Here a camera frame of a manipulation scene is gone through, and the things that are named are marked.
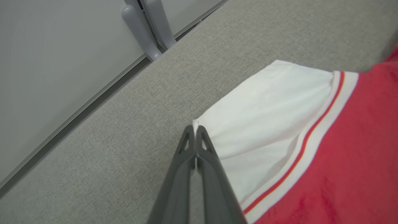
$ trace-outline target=red stripe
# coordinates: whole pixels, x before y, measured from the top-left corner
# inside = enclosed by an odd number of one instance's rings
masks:
[[[314,129],[317,127],[317,125],[322,121],[322,119],[326,116],[326,114],[330,111],[330,109],[332,108],[334,102],[336,101],[341,88],[343,86],[343,82],[344,82],[344,72],[340,72],[340,82],[339,82],[339,86],[337,88],[337,92],[333,97],[332,102],[330,103],[330,105],[328,106],[328,108],[326,109],[326,111],[322,114],[322,116],[314,123],[314,125],[312,125],[312,127],[309,129],[309,131],[307,132],[307,134],[304,137],[300,152],[298,154],[298,156],[296,157],[295,161],[293,162],[293,164],[291,165],[291,167],[289,168],[289,170],[283,175],[282,178],[280,178],[278,180],[278,182],[276,182],[271,188],[269,188],[266,192],[264,192],[263,194],[261,194],[251,205],[249,205],[243,212],[244,214],[247,214],[249,211],[251,211],[258,203],[260,203],[266,196],[268,196],[269,194],[271,194],[277,187],[279,187],[279,185],[281,185],[283,183],[283,181],[285,181],[285,179],[289,176],[289,174],[292,172],[292,170],[296,167],[297,163],[299,163],[302,155],[304,154],[305,151],[305,147],[307,145],[307,141],[308,138],[310,137],[311,133],[314,131]]]

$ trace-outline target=white wall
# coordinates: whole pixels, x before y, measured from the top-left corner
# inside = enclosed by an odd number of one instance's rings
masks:
[[[173,34],[217,5],[222,0],[161,0]]]
[[[144,54],[121,18],[123,5],[0,2],[0,182]]]

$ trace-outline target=gray fabric surface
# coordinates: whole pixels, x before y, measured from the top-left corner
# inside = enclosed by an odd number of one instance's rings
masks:
[[[397,12],[397,0],[229,1],[5,195],[0,223],[145,223],[192,119],[276,59],[370,69],[395,40]],[[200,202],[197,178],[192,200]]]

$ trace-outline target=wrinkled white fabric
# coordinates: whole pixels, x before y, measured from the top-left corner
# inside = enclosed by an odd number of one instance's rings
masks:
[[[239,202],[285,165],[332,79],[331,72],[274,61],[194,120],[209,133]]]

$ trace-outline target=white cloth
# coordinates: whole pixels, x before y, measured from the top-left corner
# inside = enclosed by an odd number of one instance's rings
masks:
[[[285,165],[332,79],[331,72],[277,60],[193,121],[207,129],[239,202]]]

